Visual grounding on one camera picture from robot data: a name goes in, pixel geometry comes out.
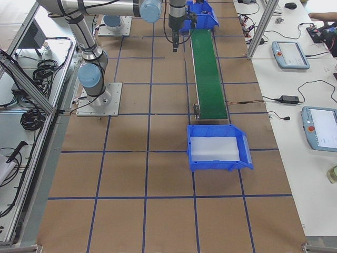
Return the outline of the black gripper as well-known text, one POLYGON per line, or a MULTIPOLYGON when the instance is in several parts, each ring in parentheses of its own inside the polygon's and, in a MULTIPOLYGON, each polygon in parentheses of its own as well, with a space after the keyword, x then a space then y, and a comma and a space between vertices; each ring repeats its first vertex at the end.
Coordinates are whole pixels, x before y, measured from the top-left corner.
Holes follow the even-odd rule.
POLYGON ((172 51, 177 52, 179 47, 179 30, 172 30, 172 51))

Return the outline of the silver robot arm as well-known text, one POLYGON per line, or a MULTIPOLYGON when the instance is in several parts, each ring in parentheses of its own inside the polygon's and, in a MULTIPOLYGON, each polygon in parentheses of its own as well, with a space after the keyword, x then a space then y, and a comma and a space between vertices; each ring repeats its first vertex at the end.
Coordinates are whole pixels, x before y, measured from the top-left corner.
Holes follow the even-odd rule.
POLYGON ((103 22, 111 31, 120 30, 123 27, 123 21, 119 15, 104 15, 103 22))
POLYGON ((104 82, 108 56, 98 45, 91 29, 84 20, 85 15, 110 17, 140 17, 148 23, 155 23, 162 11, 168 12, 168 25, 172 30, 173 51, 180 44, 180 29, 187 19, 186 1, 39 1, 48 11, 50 18, 64 18, 68 23, 85 61, 78 71, 78 80, 84 88, 89 106, 107 105, 111 93, 104 82))

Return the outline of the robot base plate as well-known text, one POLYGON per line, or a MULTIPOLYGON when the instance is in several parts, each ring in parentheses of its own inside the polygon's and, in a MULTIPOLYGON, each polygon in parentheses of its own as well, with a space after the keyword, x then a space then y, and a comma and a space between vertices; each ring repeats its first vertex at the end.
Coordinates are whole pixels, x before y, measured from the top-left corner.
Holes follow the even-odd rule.
POLYGON ((98 27, 100 37, 126 37, 130 35, 132 18, 130 16, 104 15, 98 27))
POLYGON ((82 88, 81 96, 86 98, 79 101, 75 111, 77 116, 118 116, 122 93, 122 83, 107 83, 105 92, 98 98, 87 96, 82 88))

